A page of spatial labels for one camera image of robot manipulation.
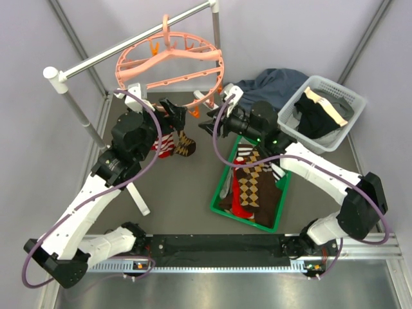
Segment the red white striped sock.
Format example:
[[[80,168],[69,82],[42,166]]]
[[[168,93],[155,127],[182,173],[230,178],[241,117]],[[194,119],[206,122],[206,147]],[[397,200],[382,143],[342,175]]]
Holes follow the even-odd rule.
[[[172,156],[175,149],[173,133],[163,135],[161,142],[159,142],[159,139],[157,138],[151,146],[151,150],[157,151],[158,148],[160,148],[160,152],[158,153],[159,158],[167,158]]]

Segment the pink round clip hanger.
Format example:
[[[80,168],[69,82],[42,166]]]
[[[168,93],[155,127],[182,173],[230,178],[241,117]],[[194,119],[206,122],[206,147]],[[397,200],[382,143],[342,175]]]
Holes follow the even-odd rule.
[[[214,94],[222,89],[225,71],[222,51],[202,37],[172,31],[168,21],[165,14],[161,32],[120,54],[115,67],[119,88],[127,89],[139,82],[154,90],[211,76],[215,82],[206,87],[205,94],[183,106],[188,110],[201,104],[213,107]]]

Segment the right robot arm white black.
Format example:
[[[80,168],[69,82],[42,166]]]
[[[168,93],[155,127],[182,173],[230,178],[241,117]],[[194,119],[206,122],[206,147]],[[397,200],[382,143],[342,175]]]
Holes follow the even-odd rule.
[[[228,100],[207,114],[210,119],[199,127],[213,140],[236,133],[256,141],[261,163],[299,175],[339,204],[338,212],[311,221],[298,237],[287,241],[283,246],[287,254],[314,255],[325,243],[345,237],[367,244],[374,226],[385,222],[388,206],[380,178],[347,171],[308,150],[278,128],[277,112],[268,102],[259,101],[247,112]]]

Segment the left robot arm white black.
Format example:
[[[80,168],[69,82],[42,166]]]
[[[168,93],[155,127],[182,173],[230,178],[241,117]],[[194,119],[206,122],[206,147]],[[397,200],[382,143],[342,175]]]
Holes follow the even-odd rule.
[[[108,204],[136,175],[144,173],[140,163],[153,144],[161,144],[164,134],[184,128],[186,108],[166,98],[160,103],[163,111],[129,109],[119,116],[111,130],[111,145],[99,156],[77,197],[51,231],[24,245],[28,257],[61,287],[73,287],[101,261],[126,252],[136,256],[145,250],[145,232],[136,223],[124,223],[92,240],[84,236]]]

